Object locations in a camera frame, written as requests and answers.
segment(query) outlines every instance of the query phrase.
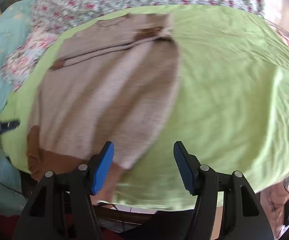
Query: light blue cloth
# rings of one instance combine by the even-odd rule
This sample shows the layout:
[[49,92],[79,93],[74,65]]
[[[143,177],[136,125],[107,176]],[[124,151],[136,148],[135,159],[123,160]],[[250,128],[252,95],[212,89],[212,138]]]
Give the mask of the light blue cloth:
[[[32,31],[30,8],[36,0],[23,0],[11,5],[0,16],[0,67],[17,47],[22,46]],[[12,86],[0,75],[0,113],[3,110]],[[21,192],[19,171],[11,165],[0,147],[0,182]],[[20,214],[26,203],[18,193],[0,185],[0,214],[11,216]]]

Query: green fabric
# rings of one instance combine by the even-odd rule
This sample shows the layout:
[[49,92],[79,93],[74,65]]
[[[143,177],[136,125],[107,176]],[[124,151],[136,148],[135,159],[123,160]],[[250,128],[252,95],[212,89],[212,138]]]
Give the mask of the green fabric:
[[[255,191],[288,175],[289,48],[265,21],[241,10],[201,5],[131,8],[101,18],[127,12],[173,13],[181,85],[166,127],[124,174],[114,202],[163,210],[193,208],[195,197],[184,189],[173,158],[177,140],[217,172],[242,171]],[[0,139],[17,168],[28,171],[26,127],[44,72],[65,38],[94,23],[63,33],[25,84],[9,96],[0,120],[20,118],[21,125]]]

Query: green cloth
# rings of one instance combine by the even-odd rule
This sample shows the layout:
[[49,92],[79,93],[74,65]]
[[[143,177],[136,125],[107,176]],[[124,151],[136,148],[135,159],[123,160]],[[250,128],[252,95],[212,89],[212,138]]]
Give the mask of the green cloth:
[[[196,197],[185,190],[173,157],[177,140],[217,172],[240,170],[255,191],[284,179],[289,174],[289,48],[266,22],[238,9],[201,5],[131,8],[101,19],[127,12],[173,13],[181,85],[166,127],[124,174],[114,203],[193,208]],[[25,84],[9,96],[0,120],[20,118],[21,125],[0,139],[17,168],[28,171],[26,127],[43,74],[62,41],[95,21],[63,33]]]

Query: silver bolt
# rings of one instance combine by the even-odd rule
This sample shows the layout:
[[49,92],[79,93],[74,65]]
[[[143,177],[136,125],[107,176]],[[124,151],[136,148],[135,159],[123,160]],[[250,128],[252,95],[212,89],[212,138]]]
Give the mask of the silver bolt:
[[53,171],[47,171],[47,172],[45,173],[45,176],[46,176],[47,178],[52,177],[52,176],[53,176]]
[[209,166],[203,164],[203,165],[200,166],[200,169],[202,169],[203,171],[208,171],[209,170]]
[[243,174],[240,171],[235,171],[235,176],[238,178],[241,178],[243,176]]
[[85,171],[87,168],[88,168],[88,165],[86,165],[86,164],[79,165],[79,170],[81,170],[81,171]]

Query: blue gripper pad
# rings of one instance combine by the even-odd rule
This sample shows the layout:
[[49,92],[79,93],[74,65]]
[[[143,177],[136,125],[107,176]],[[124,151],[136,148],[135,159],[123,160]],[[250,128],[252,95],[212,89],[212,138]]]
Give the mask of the blue gripper pad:
[[114,154],[114,146],[112,142],[109,142],[109,145],[106,148],[106,152],[104,153],[104,156],[94,173],[93,184],[91,187],[91,190],[94,195],[96,195],[98,191],[101,190],[103,187],[104,181],[107,177],[110,165],[112,163],[113,154]]
[[191,195],[196,195],[195,174],[198,172],[198,159],[191,158],[181,141],[177,141],[173,146],[173,155],[175,157],[185,189]]

